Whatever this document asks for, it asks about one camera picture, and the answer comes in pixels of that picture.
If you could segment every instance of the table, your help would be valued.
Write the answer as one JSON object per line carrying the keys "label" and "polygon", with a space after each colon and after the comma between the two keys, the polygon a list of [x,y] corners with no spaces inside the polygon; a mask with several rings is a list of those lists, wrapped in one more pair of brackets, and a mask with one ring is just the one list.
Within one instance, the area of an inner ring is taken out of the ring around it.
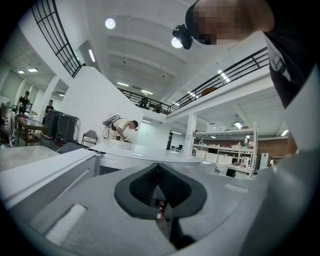
{"label": "table", "polygon": [[39,130],[45,131],[48,127],[44,126],[42,123],[36,120],[24,120],[21,117],[17,117],[18,122],[18,129],[19,129],[19,136],[17,138],[17,143],[19,143],[19,138],[24,140],[25,146],[28,146],[30,143],[40,142],[40,138],[36,137],[35,135],[28,134],[28,130]]}
{"label": "table", "polygon": [[0,148],[0,172],[58,155],[46,146]]}

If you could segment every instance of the balcony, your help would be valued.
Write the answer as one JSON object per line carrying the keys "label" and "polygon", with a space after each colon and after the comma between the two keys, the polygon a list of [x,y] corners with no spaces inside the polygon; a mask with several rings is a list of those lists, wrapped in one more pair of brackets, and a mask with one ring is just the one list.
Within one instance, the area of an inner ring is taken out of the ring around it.
{"label": "balcony", "polygon": [[170,113],[170,106],[167,104],[164,104],[160,101],[148,98],[146,96],[139,95],[137,93],[119,89],[130,101],[132,101],[137,107],[151,110],[153,112],[162,114],[162,115],[168,115]]}

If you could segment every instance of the ceiling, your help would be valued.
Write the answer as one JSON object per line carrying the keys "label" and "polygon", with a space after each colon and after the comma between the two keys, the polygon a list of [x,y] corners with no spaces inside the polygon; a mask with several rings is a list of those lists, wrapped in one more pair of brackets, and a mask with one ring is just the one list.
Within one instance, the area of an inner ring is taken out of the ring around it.
{"label": "ceiling", "polygon": [[174,48],[172,31],[185,21],[194,0],[103,0],[107,29],[110,80],[119,88],[161,100],[192,56],[202,48],[196,42],[190,50]]}
{"label": "ceiling", "polygon": [[[282,117],[284,110],[276,89],[270,87],[234,101],[204,109],[196,115],[210,124],[220,122],[226,126],[226,130],[237,130],[235,122],[250,128],[254,127],[255,123],[258,135],[276,137],[288,129]],[[187,129],[188,116],[176,119],[175,122],[184,125]],[[207,128],[199,122],[196,129],[207,131]]]}
{"label": "ceiling", "polygon": [[[18,27],[8,38],[0,56],[14,72],[39,89],[46,90],[55,75],[35,52]],[[31,68],[37,68],[38,72],[29,72],[28,69]],[[65,94],[67,90],[68,85],[60,80],[54,91],[56,94]]]}

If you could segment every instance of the chair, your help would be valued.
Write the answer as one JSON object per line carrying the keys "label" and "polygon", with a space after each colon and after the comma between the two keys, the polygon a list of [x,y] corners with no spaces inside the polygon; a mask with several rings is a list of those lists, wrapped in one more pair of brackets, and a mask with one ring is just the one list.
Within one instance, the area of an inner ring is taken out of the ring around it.
{"label": "chair", "polygon": [[84,142],[88,142],[88,143],[92,143],[92,144],[96,145],[97,139],[98,139],[98,136],[97,136],[96,132],[94,130],[89,130],[83,134],[81,145],[83,145]]}

